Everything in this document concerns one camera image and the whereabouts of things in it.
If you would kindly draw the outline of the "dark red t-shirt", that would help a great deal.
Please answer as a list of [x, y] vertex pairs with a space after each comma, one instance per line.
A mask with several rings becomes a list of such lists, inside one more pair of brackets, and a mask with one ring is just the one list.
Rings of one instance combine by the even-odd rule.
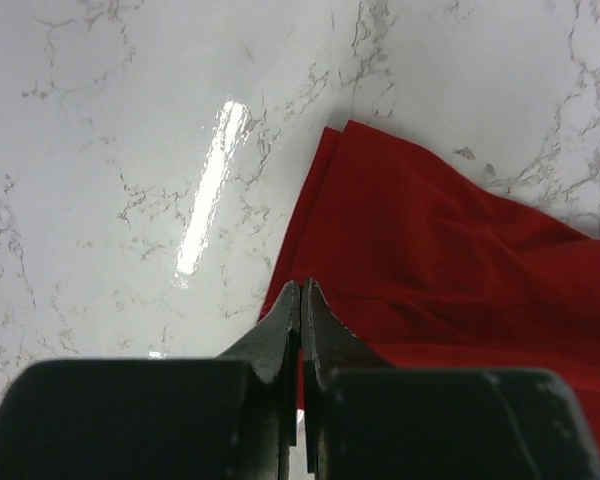
[[555, 371], [600, 446], [600, 239], [352, 121], [322, 134], [265, 306], [310, 278], [396, 365]]

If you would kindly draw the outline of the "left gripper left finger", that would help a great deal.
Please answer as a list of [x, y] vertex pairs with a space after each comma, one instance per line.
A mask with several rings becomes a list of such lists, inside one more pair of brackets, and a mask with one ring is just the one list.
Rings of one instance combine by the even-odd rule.
[[0, 479], [285, 479], [301, 290], [203, 359], [45, 361], [0, 404]]

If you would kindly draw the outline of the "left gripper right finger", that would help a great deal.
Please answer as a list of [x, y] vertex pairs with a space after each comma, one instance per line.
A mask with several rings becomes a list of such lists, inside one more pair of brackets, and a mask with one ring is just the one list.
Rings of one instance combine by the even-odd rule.
[[399, 368], [302, 289], [307, 469], [318, 479], [600, 479], [600, 448], [555, 373]]

